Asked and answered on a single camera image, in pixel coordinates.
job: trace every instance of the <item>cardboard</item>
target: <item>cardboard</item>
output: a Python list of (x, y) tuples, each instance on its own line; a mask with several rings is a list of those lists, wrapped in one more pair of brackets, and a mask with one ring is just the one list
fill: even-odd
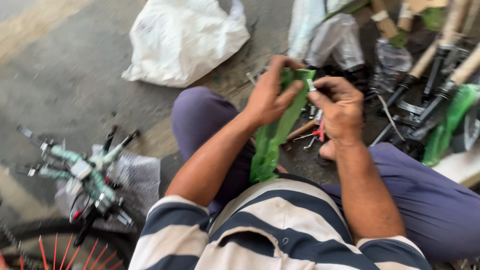
[(446, 7), (448, 0), (407, 0), (412, 13), (419, 14), (427, 8)]
[(383, 38), (391, 39), (398, 35), (395, 23), (388, 16), (387, 8), (382, 0), (372, 0), (372, 19), (377, 24), (377, 28)]
[(402, 3), (402, 8), (400, 9), (400, 14), (398, 15), (397, 27), (403, 29), (407, 32), (412, 30), (413, 23), (413, 13), (410, 9), (410, 4), (407, 1)]

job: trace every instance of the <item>shock absorber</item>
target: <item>shock absorber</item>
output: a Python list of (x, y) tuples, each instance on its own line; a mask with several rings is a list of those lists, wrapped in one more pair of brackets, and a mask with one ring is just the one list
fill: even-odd
[(440, 105), (449, 100), (456, 92), (459, 85), (464, 83), (470, 75), (480, 66), (480, 43), (477, 44), (469, 57), (453, 72), (452, 75), (438, 88), (432, 101), (423, 113), (414, 120), (403, 119), (402, 122), (412, 127), (420, 127), (437, 111)]
[[(411, 86), (420, 78), (422, 73), (432, 61), (432, 58), (435, 55), (435, 50), (437, 49), (437, 45), (438, 41), (432, 42), (432, 44), (430, 44), (427, 50), (422, 54), (420, 59), (410, 70), (410, 72), (405, 76), (405, 78), (396, 85), (394, 93), (388, 98), (386, 102), (387, 108), (392, 107), (396, 103), (396, 101), (403, 94), (409, 91)], [(378, 110), (378, 115), (385, 116), (385, 110), (383, 108), (380, 108)]]
[(432, 71), (428, 77), (428, 82), (423, 91), (423, 100), (428, 100), (433, 91), (440, 85), (442, 81), (442, 67), (445, 62), (445, 58), (451, 51), (452, 46), (456, 39), (456, 32), (463, 21), (463, 15), (465, 13), (465, 7), (467, 5), (466, 0), (454, 0), (452, 1), (451, 10), (448, 13), (448, 17), (445, 21), (445, 26), (442, 31), (442, 37), (439, 41), (437, 52), (433, 60)]

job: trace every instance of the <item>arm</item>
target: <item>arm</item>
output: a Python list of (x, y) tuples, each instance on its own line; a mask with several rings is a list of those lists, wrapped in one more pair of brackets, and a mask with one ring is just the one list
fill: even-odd
[(362, 238), (401, 235), (405, 229), (396, 205), (361, 140), (363, 94), (344, 78), (325, 77), (314, 83), (328, 89), (309, 98), (324, 110), (325, 128), (335, 148), (342, 204), (354, 242)]
[(261, 76), (247, 107), (211, 137), (183, 165), (165, 196), (179, 195), (207, 206), (217, 194), (234, 159), (255, 130), (280, 118), (303, 87), (294, 82), (281, 95), (280, 72), (284, 67), (302, 66), (286, 56), (275, 56)]

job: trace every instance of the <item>striped shirt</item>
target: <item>striped shirt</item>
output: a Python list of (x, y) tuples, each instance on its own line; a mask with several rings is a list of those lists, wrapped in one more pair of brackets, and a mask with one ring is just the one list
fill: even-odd
[(426, 270), (402, 236), (353, 244), (333, 200), (312, 184), (275, 179), (230, 201), (209, 230), (208, 210), (167, 196), (149, 211), (130, 270)]

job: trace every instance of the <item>green plastic wrap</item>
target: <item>green plastic wrap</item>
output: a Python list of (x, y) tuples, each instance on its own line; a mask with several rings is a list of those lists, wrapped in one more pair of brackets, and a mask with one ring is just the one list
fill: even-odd
[(278, 162), (278, 147), (286, 141), (293, 124), (301, 113), (301, 109), (307, 104), (308, 84), (306, 80), (313, 79), (314, 75), (315, 70), (297, 69), (293, 71), (290, 68), (283, 70), (281, 76), (282, 91), (294, 80), (302, 80), (304, 86), (279, 120), (263, 125), (258, 129), (255, 141), (256, 153), (252, 158), (250, 171), (250, 182), (252, 184), (278, 177), (278, 175), (274, 174)]
[(422, 163), (432, 167), (440, 162), (450, 145), (452, 134), (463, 116), (472, 105), (480, 86), (473, 84), (461, 85), (452, 103), (448, 106), (446, 118), (430, 134)]

